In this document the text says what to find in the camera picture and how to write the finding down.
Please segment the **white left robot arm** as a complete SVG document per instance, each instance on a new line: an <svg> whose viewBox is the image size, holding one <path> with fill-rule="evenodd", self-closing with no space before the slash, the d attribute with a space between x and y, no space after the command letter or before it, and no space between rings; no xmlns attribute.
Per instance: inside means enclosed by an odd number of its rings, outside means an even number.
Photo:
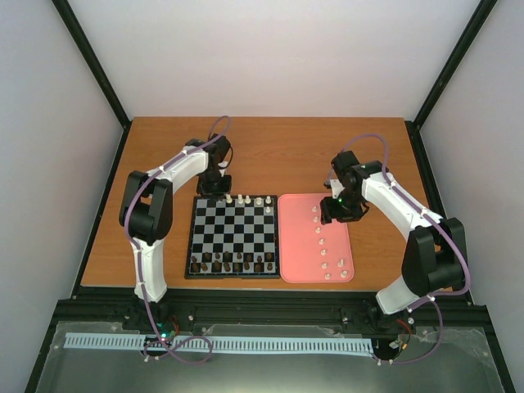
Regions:
<svg viewBox="0 0 524 393"><path fill-rule="evenodd" d="M195 177L198 195L229 194L232 177L225 173L225 159L232 150L224 135L214 134L208 142L193 139L163 165L147 172L133 171L127 178L119 222L133 249L134 293L147 302L141 318L152 329L162 329L170 320L170 309L160 300L167 292L164 241L174 220L174 194Z"/></svg>

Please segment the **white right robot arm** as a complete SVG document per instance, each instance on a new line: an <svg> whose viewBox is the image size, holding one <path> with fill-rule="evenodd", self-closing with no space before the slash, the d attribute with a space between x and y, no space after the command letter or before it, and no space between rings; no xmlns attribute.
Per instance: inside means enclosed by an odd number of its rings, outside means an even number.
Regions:
<svg viewBox="0 0 524 393"><path fill-rule="evenodd" d="M378 160L362 164L352 151L343 151L331 167L336 177L326 182L332 194L319 204L321 224L356 222L375 206L406 241L400 276L376 294L382 314L412 311L438 296L468 292L465 229L458 219L429 210Z"/></svg>

